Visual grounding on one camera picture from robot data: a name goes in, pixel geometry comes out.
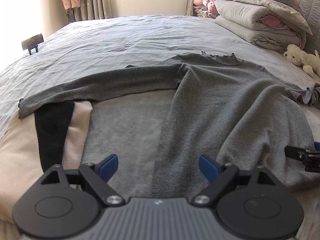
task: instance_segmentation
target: headboard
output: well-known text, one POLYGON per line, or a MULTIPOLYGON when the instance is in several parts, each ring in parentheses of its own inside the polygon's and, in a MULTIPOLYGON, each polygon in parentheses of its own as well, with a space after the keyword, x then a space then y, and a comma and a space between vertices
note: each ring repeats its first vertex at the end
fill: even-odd
POLYGON ((316 49, 320 53, 320 0, 297 1, 313 34, 307 34, 307 43, 304 51, 314 54, 316 49))

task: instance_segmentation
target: pink pillow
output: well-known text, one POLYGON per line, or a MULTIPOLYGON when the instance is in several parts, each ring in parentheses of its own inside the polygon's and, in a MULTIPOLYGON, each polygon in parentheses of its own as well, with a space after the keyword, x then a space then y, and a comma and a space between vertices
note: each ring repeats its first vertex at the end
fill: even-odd
POLYGON ((193 5, 203 5, 202 0, 193 0, 193 5))
POLYGON ((287 25, 284 25, 282 22, 280 22, 280 20, 276 16, 273 16, 273 15, 267 15, 257 20, 257 22, 261 22, 269 26, 270 28, 274 28, 274 29, 283 29, 287 27, 287 25))
POLYGON ((202 0, 202 3, 208 8, 209 12, 219 14, 215 6, 215 1, 216 0, 202 0))

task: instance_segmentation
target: blue gripper pad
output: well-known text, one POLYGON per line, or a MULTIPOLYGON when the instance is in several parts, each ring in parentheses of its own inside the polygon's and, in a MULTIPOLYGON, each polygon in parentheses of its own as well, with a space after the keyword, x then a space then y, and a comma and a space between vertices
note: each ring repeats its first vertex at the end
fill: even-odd
POLYGON ((112 154, 99 164, 95 165, 95 172, 105 183, 107 183, 118 170, 118 165, 118 156, 112 154))
POLYGON ((209 182, 213 182, 220 174, 221 165, 206 155, 199 157, 199 169, 209 182))
POLYGON ((315 149, 316 151, 320 151, 320 143, 315 142, 315 149))

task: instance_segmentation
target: small stand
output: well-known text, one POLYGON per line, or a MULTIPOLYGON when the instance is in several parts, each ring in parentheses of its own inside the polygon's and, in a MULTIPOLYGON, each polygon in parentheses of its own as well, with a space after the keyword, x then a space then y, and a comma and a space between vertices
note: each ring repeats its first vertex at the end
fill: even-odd
POLYGON ((28 49, 29 55, 32 55, 31 50, 36 49, 36 52, 38 52, 38 44, 41 42, 44 42, 43 36, 42 34, 38 34, 21 42, 21 46, 23 50, 28 49))
POLYGON ((35 46, 32 46, 32 47, 28 48, 28 50, 29 50, 29 55, 32 55, 32 53, 31 53, 31 50, 32 50, 32 49, 36 49, 36 52, 38 52, 38 45, 35 45, 35 46))

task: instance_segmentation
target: bed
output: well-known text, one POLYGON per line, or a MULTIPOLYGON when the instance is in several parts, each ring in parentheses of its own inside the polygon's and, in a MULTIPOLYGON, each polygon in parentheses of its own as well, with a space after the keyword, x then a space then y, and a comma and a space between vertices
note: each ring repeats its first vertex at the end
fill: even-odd
MULTIPOLYGON (((156 65, 177 54, 201 51, 234 53, 303 89, 320 83, 318 76, 309 77, 281 54, 247 43, 210 18, 162 15, 75 22, 48 37, 38 53, 25 55, 0 73, 0 139, 20 98, 90 74, 127 65, 156 65)), ((114 176, 109 184, 125 198, 151 196, 156 148, 174 94, 175 90, 157 90, 92 103, 91 115, 103 115, 104 128, 95 129, 97 125, 90 123, 81 163, 97 163, 115 153, 120 160, 117 174, 126 179, 114 176), (104 140, 95 140, 97 134, 104 134, 104 140)), ((314 140, 320 141, 320 111, 301 107, 314 140)), ((305 211, 298 239, 318 239, 320 187, 292 194, 305 211)), ((8 239, 17 237, 10 223, 0 221, 0 231, 8 239)))

